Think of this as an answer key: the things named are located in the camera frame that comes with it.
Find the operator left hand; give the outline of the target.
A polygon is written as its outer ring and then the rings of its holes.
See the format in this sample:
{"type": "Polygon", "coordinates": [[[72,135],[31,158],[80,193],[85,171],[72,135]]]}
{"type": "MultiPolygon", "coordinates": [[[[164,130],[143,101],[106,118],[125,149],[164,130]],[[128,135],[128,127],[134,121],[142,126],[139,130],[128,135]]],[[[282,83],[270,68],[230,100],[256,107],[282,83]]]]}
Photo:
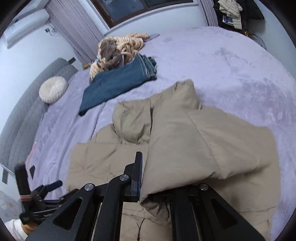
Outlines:
{"type": "Polygon", "coordinates": [[[32,233],[34,230],[36,230],[38,228],[38,225],[34,222],[29,222],[26,225],[22,224],[21,222],[21,227],[23,229],[23,231],[29,235],[30,233],[32,233]]]}

